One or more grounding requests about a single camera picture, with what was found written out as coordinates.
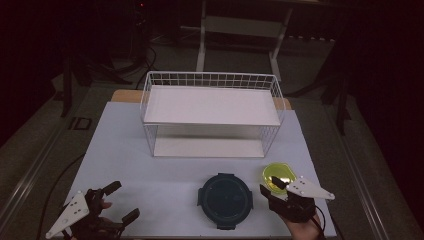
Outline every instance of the gray floor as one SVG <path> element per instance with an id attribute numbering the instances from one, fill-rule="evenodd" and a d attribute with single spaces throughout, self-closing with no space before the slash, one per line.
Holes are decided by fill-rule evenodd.
<path id="1" fill-rule="evenodd" d="M 190 44 L 179 47 L 153 44 L 152 47 L 157 53 L 154 65 L 159 70 L 195 70 L 198 49 Z M 285 40 L 278 57 L 283 92 L 311 83 L 331 47 L 330 42 Z M 153 58 L 152 54 L 149 53 L 149 59 Z M 205 71 L 271 73 L 267 52 L 222 49 L 207 50 Z M 61 102 L 50 100 L 0 149 L 1 219 L 9 220 L 7 224 L 1 223 L 7 227 L 1 239 L 35 238 L 53 182 L 70 162 L 86 151 L 113 92 L 134 88 L 143 72 L 144 69 L 125 77 L 134 83 L 131 86 L 100 78 L 89 88 L 74 84 L 74 105 L 68 118 L 60 118 Z M 336 195 L 336 200 L 328 206 L 344 238 L 424 239 L 355 99 L 348 98 L 347 109 L 352 119 L 345 121 L 346 136 L 341 136 L 334 124 L 335 106 L 322 105 L 319 101 L 322 90 L 292 98 L 290 102 L 298 115 L 321 185 Z M 69 130 L 72 117 L 91 118 L 93 124 L 88 131 Z M 28 174 L 29 169 L 37 167 L 32 164 L 40 161 L 44 164 L 39 166 L 39 174 Z M 42 236 L 56 220 L 78 167 L 79 163 L 73 165 L 58 182 L 47 208 Z M 23 178 L 34 181 L 22 182 Z M 17 185 L 26 187 L 25 191 L 16 192 L 26 200 L 5 209 Z"/>

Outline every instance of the white shelf board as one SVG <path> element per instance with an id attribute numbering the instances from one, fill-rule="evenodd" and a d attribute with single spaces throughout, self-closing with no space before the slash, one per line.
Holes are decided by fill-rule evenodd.
<path id="1" fill-rule="evenodd" d="M 144 124 L 280 126 L 268 90 L 152 86 Z"/>
<path id="2" fill-rule="evenodd" d="M 160 125 L 156 157 L 264 157 L 260 127 Z"/>

